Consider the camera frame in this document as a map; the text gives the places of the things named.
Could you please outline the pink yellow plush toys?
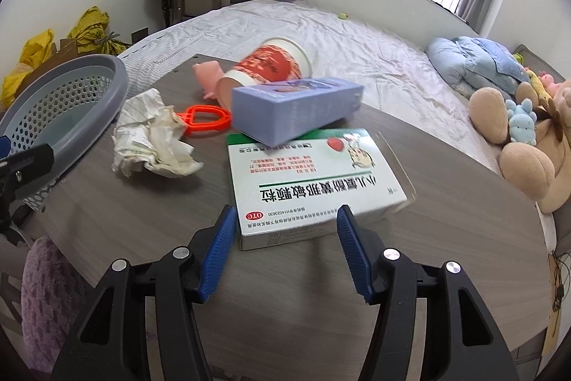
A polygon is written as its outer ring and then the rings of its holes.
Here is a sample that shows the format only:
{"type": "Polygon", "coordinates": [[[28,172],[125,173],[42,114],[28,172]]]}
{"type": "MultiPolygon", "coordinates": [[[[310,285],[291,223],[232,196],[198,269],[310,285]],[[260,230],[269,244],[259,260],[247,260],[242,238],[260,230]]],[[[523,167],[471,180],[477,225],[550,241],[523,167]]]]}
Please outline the pink yellow plush toys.
{"type": "Polygon", "coordinates": [[[531,86],[539,97],[552,99],[564,78],[551,65],[529,49],[521,46],[514,52],[516,60],[529,72],[531,86]]]}

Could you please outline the white green medicine box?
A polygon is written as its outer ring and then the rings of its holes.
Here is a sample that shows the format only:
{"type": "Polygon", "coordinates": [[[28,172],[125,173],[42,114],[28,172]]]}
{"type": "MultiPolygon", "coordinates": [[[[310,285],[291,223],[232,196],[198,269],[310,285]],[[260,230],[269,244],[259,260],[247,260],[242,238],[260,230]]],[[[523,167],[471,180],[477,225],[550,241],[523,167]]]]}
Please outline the white green medicine box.
{"type": "Polygon", "coordinates": [[[227,153],[242,250],[331,234],[344,205],[376,219],[416,197],[383,136],[364,129],[311,131],[275,149],[230,134],[227,153]]]}

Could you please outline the yellow sack near wall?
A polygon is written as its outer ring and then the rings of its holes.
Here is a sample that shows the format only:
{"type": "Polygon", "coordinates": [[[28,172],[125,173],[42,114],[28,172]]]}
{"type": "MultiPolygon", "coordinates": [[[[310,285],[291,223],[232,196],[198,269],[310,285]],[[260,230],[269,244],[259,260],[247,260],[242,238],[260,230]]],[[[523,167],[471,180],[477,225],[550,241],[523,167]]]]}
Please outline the yellow sack near wall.
{"type": "Polygon", "coordinates": [[[118,56],[130,46],[119,40],[119,35],[109,31],[110,17],[107,12],[93,6],[72,27],[68,39],[76,42],[79,55],[106,54],[118,56]]]}

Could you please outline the yellow plastic bag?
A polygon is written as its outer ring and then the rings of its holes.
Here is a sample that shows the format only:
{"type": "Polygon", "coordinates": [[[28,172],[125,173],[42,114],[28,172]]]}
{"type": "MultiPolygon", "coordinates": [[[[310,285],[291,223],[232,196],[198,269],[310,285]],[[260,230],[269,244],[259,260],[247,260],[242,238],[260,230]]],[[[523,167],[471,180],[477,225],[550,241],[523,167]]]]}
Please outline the yellow plastic bag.
{"type": "Polygon", "coordinates": [[[2,82],[1,108],[7,109],[15,101],[16,91],[23,80],[54,54],[54,31],[50,28],[26,41],[23,45],[19,62],[2,82]]]}

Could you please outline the pink pig toy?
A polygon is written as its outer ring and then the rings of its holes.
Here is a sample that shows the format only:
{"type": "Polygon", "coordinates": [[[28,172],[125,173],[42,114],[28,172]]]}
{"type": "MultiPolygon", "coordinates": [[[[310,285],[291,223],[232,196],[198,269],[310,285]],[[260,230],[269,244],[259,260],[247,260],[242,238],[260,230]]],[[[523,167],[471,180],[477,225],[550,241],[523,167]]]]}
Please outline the pink pig toy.
{"type": "Polygon", "coordinates": [[[224,77],[224,71],[218,61],[207,61],[193,65],[197,82],[203,90],[205,101],[214,101],[217,97],[217,85],[224,77]]]}

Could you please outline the white paper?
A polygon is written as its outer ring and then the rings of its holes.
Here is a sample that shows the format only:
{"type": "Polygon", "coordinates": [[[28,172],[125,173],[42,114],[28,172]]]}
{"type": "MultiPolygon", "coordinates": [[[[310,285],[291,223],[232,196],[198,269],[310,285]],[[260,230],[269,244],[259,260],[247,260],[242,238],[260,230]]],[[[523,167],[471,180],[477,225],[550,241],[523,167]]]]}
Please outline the white paper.
{"type": "Polygon", "coordinates": [[[193,146],[182,141],[186,126],[174,107],[151,88],[125,101],[112,133],[112,169],[125,177],[144,170],[167,179],[191,176],[203,167],[193,146]]]}

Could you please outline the red white paper cup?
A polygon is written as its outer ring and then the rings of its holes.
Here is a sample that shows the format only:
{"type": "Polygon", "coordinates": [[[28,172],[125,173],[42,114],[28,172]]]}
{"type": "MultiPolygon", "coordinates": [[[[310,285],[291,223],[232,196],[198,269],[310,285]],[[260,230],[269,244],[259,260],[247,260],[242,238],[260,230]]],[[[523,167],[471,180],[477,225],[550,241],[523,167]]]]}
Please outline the red white paper cup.
{"type": "Polygon", "coordinates": [[[214,96],[230,110],[234,88],[311,77],[313,68],[306,51],[288,38],[270,38],[217,81],[214,96]]]}

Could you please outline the grey plastic laundry basket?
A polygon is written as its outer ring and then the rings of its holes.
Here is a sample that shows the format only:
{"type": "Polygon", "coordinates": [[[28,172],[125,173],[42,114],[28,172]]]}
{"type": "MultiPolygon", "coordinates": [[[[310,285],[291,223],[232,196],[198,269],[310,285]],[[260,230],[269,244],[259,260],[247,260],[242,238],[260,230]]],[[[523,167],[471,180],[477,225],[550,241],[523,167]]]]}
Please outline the grey plastic laundry basket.
{"type": "Polygon", "coordinates": [[[86,55],[41,76],[17,97],[1,120],[11,153],[47,144],[54,163],[48,174],[16,191],[38,211],[59,179],[91,148],[113,121],[129,89],[123,62],[86,55]]]}

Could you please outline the bed with white sheet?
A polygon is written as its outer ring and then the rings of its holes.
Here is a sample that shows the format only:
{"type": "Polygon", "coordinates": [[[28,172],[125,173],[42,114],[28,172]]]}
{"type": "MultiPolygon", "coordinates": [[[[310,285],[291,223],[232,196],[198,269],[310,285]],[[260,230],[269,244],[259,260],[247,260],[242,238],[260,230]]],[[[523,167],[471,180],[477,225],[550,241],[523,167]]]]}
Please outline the bed with white sheet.
{"type": "Polygon", "coordinates": [[[175,24],[120,54],[134,96],[200,54],[238,62],[270,38],[303,48],[314,77],[360,84],[371,107],[432,134],[494,172],[499,148],[469,120],[468,101],[438,74],[426,53],[398,36],[308,4],[254,0],[175,24]]]}

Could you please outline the large brown teddy bear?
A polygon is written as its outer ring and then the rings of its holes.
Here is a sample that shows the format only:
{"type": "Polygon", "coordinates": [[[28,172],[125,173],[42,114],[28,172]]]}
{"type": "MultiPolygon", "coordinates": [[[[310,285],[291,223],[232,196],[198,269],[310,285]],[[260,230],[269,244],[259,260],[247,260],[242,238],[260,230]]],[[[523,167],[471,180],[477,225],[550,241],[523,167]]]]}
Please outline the large brown teddy bear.
{"type": "Polygon", "coordinates": [[[502,177],[551,214],[570,199],[570,82],[551,97],[530,83],[518,86],[513,100],[486,87],[469,99],[476,131],[500,147],[502,177]]]}

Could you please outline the purple blue carton box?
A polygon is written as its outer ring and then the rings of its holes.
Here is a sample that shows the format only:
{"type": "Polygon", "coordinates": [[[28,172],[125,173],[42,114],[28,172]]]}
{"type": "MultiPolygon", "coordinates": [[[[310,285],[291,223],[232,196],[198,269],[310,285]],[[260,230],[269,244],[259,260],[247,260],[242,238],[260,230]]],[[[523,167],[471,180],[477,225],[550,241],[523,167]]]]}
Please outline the purple blue carton box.
{"type": "Polygon", "coordinates": [[[304,78],[231,91],[236,131],[275,148],[354,114],[364,87],[335,77],[304,78]]]}

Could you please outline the orange plastic clip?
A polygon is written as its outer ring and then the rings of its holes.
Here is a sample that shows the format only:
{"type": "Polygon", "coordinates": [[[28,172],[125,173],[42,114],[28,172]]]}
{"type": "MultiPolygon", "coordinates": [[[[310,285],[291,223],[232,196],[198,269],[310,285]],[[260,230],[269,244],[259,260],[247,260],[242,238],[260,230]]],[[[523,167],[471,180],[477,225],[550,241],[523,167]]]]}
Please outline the orange plastic clip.
{"type": "Polygon", "coordinates": [[[195,104],[176,115],[184,123],[184,134],[188,137],[226,131],[231,126],[231,113],[216,105],[195,104]]]}

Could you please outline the small blue plush toy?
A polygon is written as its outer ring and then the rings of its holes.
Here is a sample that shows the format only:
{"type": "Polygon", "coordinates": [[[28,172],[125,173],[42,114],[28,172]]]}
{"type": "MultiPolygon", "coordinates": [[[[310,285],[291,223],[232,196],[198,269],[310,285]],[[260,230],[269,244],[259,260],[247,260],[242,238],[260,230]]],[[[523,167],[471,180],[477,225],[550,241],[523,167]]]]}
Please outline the small blue plush toy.
{"type": "Polygon", "coordinates": [[[520,104],[506,100],[505,107],[508,117],[509,140],[535,146],[537,144],[535,131],[537,115],[533,111],[531,99],[526,97],[520,104]]]}

